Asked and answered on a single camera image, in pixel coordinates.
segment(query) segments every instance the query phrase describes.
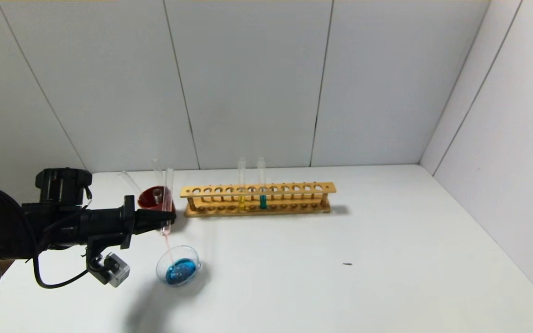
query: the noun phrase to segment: glass bowl with blue liquid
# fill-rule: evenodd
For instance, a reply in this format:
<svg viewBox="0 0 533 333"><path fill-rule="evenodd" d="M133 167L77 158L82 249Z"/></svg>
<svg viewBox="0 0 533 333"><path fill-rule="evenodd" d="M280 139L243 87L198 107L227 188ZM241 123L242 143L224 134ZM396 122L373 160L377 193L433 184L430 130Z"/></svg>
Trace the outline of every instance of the glass bowl with blue liquid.
<svg viewBox="0 0 533 333"><path fill-rule="evenodd" d="M190 282L201 269L201 261L194 248L173 247L161 256L156 266L157 278L171 287Z"/></svg>

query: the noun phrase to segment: table surface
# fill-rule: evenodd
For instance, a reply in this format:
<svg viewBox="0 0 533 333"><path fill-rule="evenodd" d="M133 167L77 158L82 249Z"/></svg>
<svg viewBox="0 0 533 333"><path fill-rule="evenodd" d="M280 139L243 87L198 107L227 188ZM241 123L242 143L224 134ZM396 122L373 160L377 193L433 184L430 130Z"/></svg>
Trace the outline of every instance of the table surface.
<svg viewBox="0 0 533 333"><path fill-rule="evenodd" d="M131 194L116 175L93 176L91 209ZM131 175L154 185L151 172ZM236 170L176 171L174 187L236 180ZM267 181L333 181L332 213L180 214L170 245L203 262L180 288L155 276L167 250L157 232L111 249L131 266L117 289L91 275L42 289L31 263L16 261L0 282L0 332L533 332L533 285L420 166L268 169ZM181 213L186 200L175 205ZM83 253L44 252L43 280L83 270Z"/></svg>

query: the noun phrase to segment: red container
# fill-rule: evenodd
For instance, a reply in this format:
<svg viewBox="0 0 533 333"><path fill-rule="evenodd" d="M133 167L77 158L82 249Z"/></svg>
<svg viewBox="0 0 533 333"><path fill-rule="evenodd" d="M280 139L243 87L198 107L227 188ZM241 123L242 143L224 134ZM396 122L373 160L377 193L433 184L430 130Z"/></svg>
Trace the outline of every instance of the red container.
<svg viewBox="0 0 533 333"><path fill-rule="evenodd" d="M161 208L163 207L163 202L160 204L155 203L154 190L159 189L161 190L161 193L163 193L163 188L163 186L154 186L146 189L141 194L139 194L139 198L137 199L137 204L139 205L139 207L141 207L142 209L149 210L161 210ZM163 201L166 203L166 207L167 205L169 205L171 196L172 193L170 192L170 190L167 190L166 196L163 198ZM176 211L174 203L172 203L171 209L169 208L168 210Z"/></svg>

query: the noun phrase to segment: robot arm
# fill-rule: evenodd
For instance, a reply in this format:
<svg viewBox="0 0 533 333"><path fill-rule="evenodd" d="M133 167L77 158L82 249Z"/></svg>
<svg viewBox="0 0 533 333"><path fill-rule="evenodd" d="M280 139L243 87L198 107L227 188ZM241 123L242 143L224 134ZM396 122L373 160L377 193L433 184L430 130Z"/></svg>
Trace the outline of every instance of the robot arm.
<svg viewBox="0 0 533 333"><path fill-rule="evenodd" d="M102 261L107 247L129 248L132 234L142 234L174 223L170 211L135 211L135 197L125 196L116 209L88 210L81 207L83 192L88 198L91 173L81 169L45 169L36 176L40 202L19 204L0 190L0 259L32 259L34 277L41 287L66 286L88 272L102 284L117 287L129 276L129 266L111 253ZM38 255L47 249L61 250L86 245L86 269L59 284L40 278Z"/></svg>

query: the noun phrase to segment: wooden test tube rack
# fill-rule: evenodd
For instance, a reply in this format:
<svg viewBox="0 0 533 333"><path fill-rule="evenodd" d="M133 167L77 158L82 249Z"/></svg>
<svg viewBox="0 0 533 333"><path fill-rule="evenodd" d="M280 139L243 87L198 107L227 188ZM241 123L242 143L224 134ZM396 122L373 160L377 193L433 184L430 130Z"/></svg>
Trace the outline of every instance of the wooden test tube rack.
<svg viewBox="0 0 533 333"><path fill-rule="evenodd" d="M186 217L251 216L330 213L328 194L336 193L334 183L282 183L260 185L185 186L180 198L186 198ZM239 198L244 196L244 209ZM267 209L260 209L260 196L266 196Z"/></svg>

